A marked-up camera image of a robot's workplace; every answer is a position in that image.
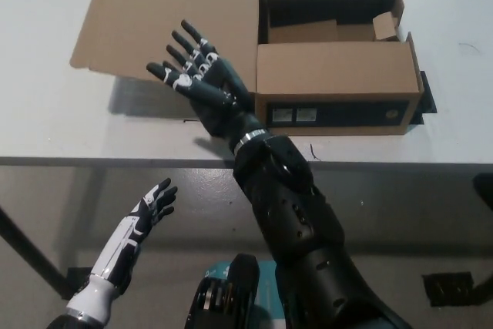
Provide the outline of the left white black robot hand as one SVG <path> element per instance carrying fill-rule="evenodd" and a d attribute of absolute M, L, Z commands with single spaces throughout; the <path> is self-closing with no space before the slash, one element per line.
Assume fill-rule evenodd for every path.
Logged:
<path fill-rule="evenodd" d="M 171 179 L 166 178 L 143 196 L 115 228 L 91 274 L 110 282 L 123 294 L 132 279 L 143 241 L 163 217 L 173 213 L 177 190 Z"/>

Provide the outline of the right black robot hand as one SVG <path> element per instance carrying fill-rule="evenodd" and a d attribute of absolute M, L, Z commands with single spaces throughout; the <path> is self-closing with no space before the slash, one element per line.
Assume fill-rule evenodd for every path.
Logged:
<path fill-rule="evenodd" d="M 172 31 L 183 51 L 172 45 L 166 51 L 179 66 L 165 60 L 148 63 L 146 70 L 186 97 L 209 135 L 226 140 L 232 151 L 267 136 L 268 130 L 255 116 L 252 95 L 230 62 L 187 20 L 181 21 L 181 27 L 196 44 Z"/>

